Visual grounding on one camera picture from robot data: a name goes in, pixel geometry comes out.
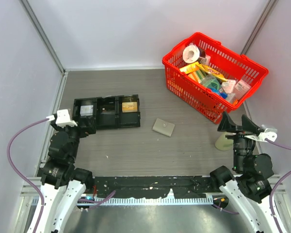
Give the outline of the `grey card holder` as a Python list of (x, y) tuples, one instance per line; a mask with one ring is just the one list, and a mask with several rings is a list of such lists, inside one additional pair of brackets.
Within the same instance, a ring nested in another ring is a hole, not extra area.
[(175, 128), (175, 124), (158, 118), (156, 119), (152, 130), (162, 135), (171, 137), (174, 128)]

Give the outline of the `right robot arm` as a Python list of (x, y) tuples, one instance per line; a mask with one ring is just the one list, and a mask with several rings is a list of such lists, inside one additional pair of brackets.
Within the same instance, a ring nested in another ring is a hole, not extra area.
[(233, 168), (221, 166), (210, 173), (209, 185), (221, 191), (253, 233), (285, 233), (287, 230), (275, 205), (276, 185), (270, 155), (253, 153), (256, 142), (275, 142), (277, 129), (258, 126), (246, 115), (237, 125), (227, 112), (217, 128), (233, 141)]

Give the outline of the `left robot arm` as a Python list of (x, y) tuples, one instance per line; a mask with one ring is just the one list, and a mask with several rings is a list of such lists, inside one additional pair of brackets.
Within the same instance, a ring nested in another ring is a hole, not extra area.
[(74, 166), (80, 139), (96, 133), (93, 118), (84, 116), (77, 122), (70, 110), (64, 109), (48, 120), (56, 133), (42, 168), (38, 206), (29, 233), (62, 233), (78, 199), (94, 188), (92, 172)]

